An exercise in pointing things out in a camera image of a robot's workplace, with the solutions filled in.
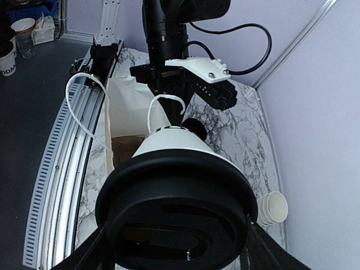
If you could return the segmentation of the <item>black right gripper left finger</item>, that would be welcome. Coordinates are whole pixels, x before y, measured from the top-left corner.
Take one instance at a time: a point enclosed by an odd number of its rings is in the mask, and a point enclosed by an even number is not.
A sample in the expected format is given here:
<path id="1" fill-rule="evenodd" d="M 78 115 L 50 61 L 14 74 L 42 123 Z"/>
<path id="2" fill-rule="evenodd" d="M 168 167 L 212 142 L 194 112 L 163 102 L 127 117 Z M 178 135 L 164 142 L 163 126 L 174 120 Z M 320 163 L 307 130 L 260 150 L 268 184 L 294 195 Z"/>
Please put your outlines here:
<path id="1" fill-rule="evenodd" d="M 106 222 L 52 269 L 114 269 L 114 261 L 106 242 Z"/>

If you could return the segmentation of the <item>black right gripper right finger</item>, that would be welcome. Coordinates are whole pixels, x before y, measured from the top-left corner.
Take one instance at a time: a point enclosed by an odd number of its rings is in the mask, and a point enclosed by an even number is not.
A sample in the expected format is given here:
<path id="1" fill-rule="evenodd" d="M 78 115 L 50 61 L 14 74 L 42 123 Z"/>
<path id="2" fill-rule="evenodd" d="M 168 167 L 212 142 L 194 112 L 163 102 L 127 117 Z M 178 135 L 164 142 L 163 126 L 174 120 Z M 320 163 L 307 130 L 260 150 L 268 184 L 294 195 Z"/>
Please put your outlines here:
<path id="1" fill-rule="evenodd" d="M 310 270 L 249 218 L 247 230 L 246 243 L 240 254 L 241 269 Z"/>

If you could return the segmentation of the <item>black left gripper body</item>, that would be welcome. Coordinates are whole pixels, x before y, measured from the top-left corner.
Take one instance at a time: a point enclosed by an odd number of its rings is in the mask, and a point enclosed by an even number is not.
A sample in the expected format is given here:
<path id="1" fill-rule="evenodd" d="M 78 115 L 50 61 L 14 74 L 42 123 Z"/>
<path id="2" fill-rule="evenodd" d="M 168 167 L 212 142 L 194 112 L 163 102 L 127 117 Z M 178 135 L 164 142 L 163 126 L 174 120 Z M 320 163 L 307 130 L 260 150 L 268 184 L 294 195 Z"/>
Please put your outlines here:
<path id="1" fill-rule="evenodd" d="M 138 83 L 147 84 L 154 96 L 175 95 L 184 101 L 159 98 L 170 124 L 180 125 L 182 109 L 197 93 L 217 110 L 232 107 L 232 84 L 229 81 L 210 84 L 183 67 L 166 66 L 167 60 L 184 60 L 189 56 L 186 24 L 222 17 L 229 1 L 143 1 L 142 21 L 149 54 L 149 64 L 130 69 Z"/>

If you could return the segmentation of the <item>black coffee cup lid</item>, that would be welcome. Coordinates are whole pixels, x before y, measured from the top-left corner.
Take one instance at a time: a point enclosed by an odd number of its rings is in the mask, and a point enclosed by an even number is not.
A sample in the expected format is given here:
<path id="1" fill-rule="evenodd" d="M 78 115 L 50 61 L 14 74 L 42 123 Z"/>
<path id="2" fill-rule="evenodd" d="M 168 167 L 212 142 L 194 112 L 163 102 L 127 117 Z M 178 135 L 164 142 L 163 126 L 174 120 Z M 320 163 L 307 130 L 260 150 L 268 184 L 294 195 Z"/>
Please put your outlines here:
<path id="1" fill-rule="evenodd" d="M 245 176 L 213 154 L 157 150 L 106 179 L 96 221 L 126 269 L 223 269 L 241 253 L 258 206 Z"/>

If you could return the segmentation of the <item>brown paper takeout bag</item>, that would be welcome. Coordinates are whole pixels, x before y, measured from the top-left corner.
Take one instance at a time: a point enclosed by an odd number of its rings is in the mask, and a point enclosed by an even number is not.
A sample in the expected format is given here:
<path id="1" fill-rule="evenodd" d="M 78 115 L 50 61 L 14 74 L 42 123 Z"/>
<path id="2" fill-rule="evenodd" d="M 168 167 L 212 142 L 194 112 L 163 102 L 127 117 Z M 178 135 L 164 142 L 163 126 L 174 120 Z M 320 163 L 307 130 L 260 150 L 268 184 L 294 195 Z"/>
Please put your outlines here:
<path id="1" fill-rule="evenodd" d="M 105 94 L 106 124 L 110 138 L 147 136 L 160 127 L 169 126 L 170 121 L 160 104 L 161 101 L 169 101 L 171 105 L 179 105 L 180 112 L 177 112 L 176 116 L 182 116 L 186 111 L 185 102 L 181 98 L 173 94 L 154 96 L 146 84 L 137 83 L 136 79 L 130 75 L 111 78 L 107 85 L 103 85 L 95 76 L 87 73 L 73 75 L 65 87 L 65 100 L 69 111 L 80 128 L 109 154 L 113 154 L 110 143 L 98 138 L 93 131 L 85 127 L 71 107 L 70 86 L 76 78 L 81 77 L 98 84 Z"/>

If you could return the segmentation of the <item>white paper coffee cup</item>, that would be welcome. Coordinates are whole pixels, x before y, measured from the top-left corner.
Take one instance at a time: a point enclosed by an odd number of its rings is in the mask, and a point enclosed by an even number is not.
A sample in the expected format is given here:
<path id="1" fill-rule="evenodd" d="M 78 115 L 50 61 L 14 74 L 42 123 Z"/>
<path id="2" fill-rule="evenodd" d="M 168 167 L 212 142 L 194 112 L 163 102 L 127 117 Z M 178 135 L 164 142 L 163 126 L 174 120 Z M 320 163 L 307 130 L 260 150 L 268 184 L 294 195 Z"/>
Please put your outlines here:
<path id="1" fill-rule="evenodd" d="M 153 131 L 144 139 L 132 157 L 134 158 L 148 152 L 159 150 L 189 150 L 192 152 L 203 152 L 222 159 L 233 165 L 237 170 L 240 170 L 233 162 L 216 154 L 196 134 L 189 129 L 179 126 L 161 127 Z"/>

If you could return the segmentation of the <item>brown cardboard cup carrier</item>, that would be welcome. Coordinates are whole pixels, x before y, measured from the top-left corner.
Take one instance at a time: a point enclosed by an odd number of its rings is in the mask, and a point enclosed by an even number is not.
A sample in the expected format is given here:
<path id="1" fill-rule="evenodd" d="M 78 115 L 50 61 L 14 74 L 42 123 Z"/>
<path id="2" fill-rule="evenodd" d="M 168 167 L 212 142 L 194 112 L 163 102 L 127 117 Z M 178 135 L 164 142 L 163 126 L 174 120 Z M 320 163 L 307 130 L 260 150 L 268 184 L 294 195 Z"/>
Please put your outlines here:
<path id="1" fill-rule="evenodd" d="M 112 150 L 114 153 L 114 168 L 116 169 L 122 163 L 130 160 L 144 139 L 144 136 L 124 136 L 113 138 Z"/>

